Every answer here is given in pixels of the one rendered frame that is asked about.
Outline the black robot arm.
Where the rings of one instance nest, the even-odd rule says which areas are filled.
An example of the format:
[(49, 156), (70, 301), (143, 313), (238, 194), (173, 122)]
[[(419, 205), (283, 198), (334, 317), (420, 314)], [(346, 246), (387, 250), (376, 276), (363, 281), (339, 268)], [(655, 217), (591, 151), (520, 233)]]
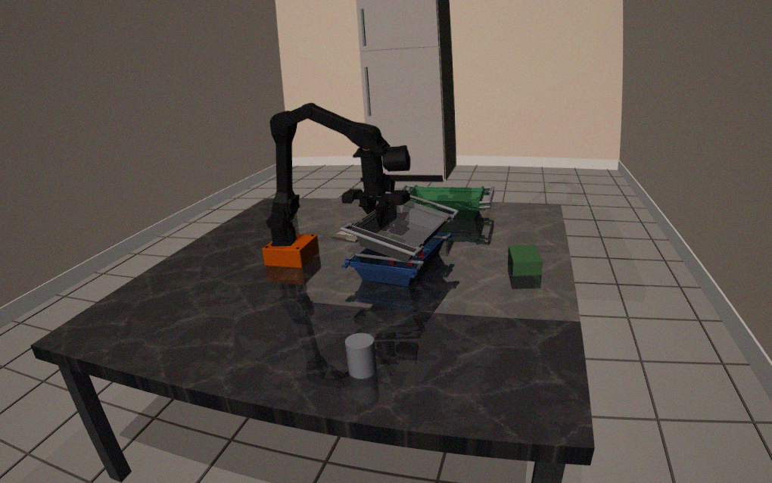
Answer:
[(300, 196), (292, 189), (291, 148), (297, 123), (307, 118), (329, 129), (336, 129), (360, 147), (353, 157), (360, 157), (362, 174), (381, 173), (383, 167), (388, 172), (410, 170), (411, 159), (407, 145), (391, 147), (376, 126), (353, 122), (314, 103), (303, 104), (295, 110), (272, 116), (270, 129), (276, 144), (277, 184), (272, 214), (266, 221), (272, 234), (272, 247), (292, 246), (297, 240), (291, 220), (300, 208)]

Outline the green rectangular box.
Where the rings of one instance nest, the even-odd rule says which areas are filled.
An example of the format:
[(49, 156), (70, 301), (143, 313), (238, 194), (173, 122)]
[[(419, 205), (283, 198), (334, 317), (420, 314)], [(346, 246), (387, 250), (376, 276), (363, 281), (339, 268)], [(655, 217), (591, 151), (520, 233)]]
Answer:
[(509, 245), (508, 259), (513, 276), (542, 275), (543, 261), (536, 245)]

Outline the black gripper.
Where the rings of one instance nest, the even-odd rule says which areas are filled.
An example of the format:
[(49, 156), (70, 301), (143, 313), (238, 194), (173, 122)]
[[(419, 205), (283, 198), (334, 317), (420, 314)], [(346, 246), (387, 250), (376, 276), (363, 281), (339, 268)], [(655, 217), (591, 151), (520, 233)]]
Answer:
[[(354, 199), (359, 199), (359, 207), (364, 209), (366, 215), (376, 210), (379, 227), (382, 226), (384, 214), (389, 204), (403, 205), (410, 200), (410, 193), (407, 190), (395, 190), (392, 193), (385, 193), (387, 191), (387, 188), (384, 187), (385, 177), (383, 172), (363, 174), (360, 182), (363, 182), (364, 192), (362, 189), (349, 189), (341, 196), (342, 203), (346, 204), (351, 204)], [(376, 204), (376, 200), (378, 200), (378, 204)]]

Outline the blue plastic tray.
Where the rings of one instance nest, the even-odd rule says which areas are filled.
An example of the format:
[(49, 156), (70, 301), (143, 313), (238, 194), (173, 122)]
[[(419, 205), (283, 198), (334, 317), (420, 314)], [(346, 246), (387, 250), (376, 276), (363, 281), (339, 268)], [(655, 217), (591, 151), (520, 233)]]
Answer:
[(346, 259), (345, 265), (341, 268), (347, 268), (349, 265), (353, 267), (362, 280), (368, 280), (373, 282), (383, 282), (393, 285), (410, 286), (412, 282), (421, 274), (421, 272), (429, 265), (429, 263), (439, 254), (444, 241), (443, 239), (432, 238), (424, 246), (424, 257), (413, 257), (413, 260), (423, 261), (421, 269), (416, 268), (418, 264), (413, 266), (406, 266), (406, 263), (397, 262), (395, 265), (390, 265), (389, 260), (379, 260), (366, 257), (355, 256), (352, 260)]

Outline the grey cylinder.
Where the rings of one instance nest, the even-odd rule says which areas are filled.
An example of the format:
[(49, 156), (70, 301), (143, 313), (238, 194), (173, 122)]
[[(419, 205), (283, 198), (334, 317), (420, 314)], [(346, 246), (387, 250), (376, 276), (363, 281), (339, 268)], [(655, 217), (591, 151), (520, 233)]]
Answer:
[(350, 376), (367, 379), (376, 372), (375, 344), (370, 334), (356, 333), (345, 340), (347, 366)]

